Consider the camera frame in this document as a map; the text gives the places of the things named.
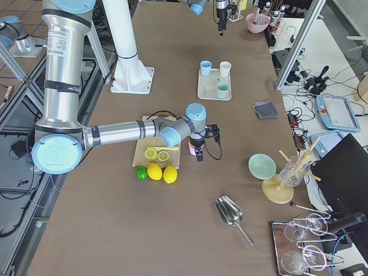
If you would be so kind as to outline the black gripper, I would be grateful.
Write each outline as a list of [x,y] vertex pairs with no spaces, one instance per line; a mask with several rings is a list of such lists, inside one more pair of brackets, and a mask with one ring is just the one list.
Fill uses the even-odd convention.
[[192,133],[189,136],[189,143],[196,148],[196,158],[198,162],[204,159],[202,146],[205,144],[205,138],[200,133]]
[[220,29],[218,32],[220,36],[223,36],[224,31],[222,29],[227,28],[229,1],[215,0],[215,5],[216,5],[216,16],[218,18],[217,26]]

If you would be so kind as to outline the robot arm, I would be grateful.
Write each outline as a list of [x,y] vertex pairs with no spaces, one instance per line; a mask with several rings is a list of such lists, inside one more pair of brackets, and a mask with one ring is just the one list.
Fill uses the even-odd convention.
[[[199,16],[207,7],[209,1],[205,0],[184,0],[179,1],[189,7],[191,12]],[[213,7],[216,8],[216,17],[214,18],[217,24],[218,32],[220,36],[223,36],[224,31],[227,29],[227,21],[229,18],[229,12],[233,12],[236,6],[232,5],[230,1],[213,1]]]
[[48,26],[47,57],[44,78],[44,109],[35,124],[32,160],[47,174],[65,174],[87,156],[90,149],[105,144],[160,137],[173,147],[189,138],[200,149],[204,143],[206,110],[192,103],[176,120],[154,118],[107,125],[88,125],[101,94],[100,84],[90,88],[82,84],[83,48],[89,42],[101,68],[102,76],[114,74],[115,93],[148,94],[154,69],[139,59],[127,1],[103,1],[108,26],[114,42],[117,63],[105,61],[94,32],[94,1],[44,1],[42,18]]

